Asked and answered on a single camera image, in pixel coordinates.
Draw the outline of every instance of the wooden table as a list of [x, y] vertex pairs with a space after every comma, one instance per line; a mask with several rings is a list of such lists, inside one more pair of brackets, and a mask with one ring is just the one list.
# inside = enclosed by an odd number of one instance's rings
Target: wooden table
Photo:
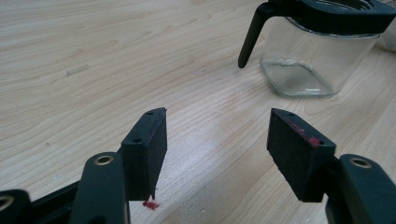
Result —
[[160, 207], [133, 223], [326, 223], [300, 203], [266, 150], [270, 109], [292, 111], [396, 180], [396, 54], [373, 48], [331, 99], [286, 99], [258, 65], [267, 27], [237, 67], [262, 1], [0, 3], [0, 190], [38, 199], [116, 151], [140, 116], [164, 106]]

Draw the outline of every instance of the black lid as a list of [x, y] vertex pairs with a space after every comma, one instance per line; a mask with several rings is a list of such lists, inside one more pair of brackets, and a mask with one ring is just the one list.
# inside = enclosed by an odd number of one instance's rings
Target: black lid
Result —
[[335, 35], [385, 32], [396, 9], [376, 0], [270, 0], [308, 30]]

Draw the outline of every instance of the black plastic bracket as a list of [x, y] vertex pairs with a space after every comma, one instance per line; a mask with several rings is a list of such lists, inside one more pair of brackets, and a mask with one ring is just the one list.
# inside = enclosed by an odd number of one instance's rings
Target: black plastic bracket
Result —
[[297, 115], [272, 109], [267, 149], [299, 200], [319, 203], [326, 193], [331, 224], [396, 223], [396, 186], [382, 168], [358, 155], [338, 160], [335, 147]]
[[128, 201], [155, 198], [166, 150], [166, 109], [150, 110], [117, 153], [87, 160], [79, 182], [33, 203], [24, 190], [0, 191], [0, 223], [129, 223]]

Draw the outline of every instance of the glass jar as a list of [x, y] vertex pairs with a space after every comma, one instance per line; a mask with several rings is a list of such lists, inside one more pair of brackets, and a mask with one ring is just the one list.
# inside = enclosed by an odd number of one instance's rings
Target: glass jar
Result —
[[330, 35], [292, 18], [272, 18], [260, 59], [276, 92], [287, 96], [338, 93], [379, 35]]

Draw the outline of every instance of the screw hole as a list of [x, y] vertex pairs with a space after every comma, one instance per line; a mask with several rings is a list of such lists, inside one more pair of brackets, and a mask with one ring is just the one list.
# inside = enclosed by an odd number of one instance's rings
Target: screw hole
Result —
[[14, 202], [14, 197], [5, 195], [0, 196], [0, 212], [8, 208]]
[[140, 138], [134, 138], [134, 139], [132, 140], [132, 142], [133, 142], [133, 143], [141, 143], [141, 142], [142, 142], [142, 139], [140, 139]]
[[354, 165], [356, 165], [356, 166], [359, 166], [359, 167], [361, 167], [361, 168], [370, 169], [370, 168], [373, 167], [372, 164], [371, 164], [370, 162], [368, 162], [368, 161], [366, 161], [366, 160], [363, 160], [363, 159], [351, 158], [351, 159], [349, 159], [349, 161], [350, 161], [352, 164], [354, 164]]
[[96, 165], [106, 165], [114, 160], [112, 156], [101, 156], [95, 160]]

